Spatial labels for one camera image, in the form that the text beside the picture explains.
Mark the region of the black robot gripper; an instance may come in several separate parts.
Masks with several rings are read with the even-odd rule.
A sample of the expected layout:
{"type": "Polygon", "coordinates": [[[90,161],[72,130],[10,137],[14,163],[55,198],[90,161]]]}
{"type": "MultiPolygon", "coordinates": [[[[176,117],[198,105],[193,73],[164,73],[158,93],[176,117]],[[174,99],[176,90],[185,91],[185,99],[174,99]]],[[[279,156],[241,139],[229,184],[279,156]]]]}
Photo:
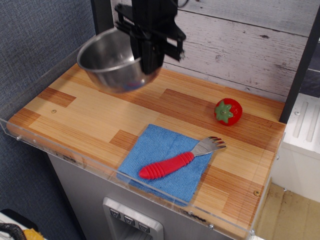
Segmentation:
{"type": "Polygon", "coordinates": [[[146,75],[163,65],[164,55],[177,61],[184,58],[186,35],[175,18],[185,5],[177,0],[132,0],[130,5],[115,6],[117,28],[130,36],[132,54],[142,60],[146,75]]]}

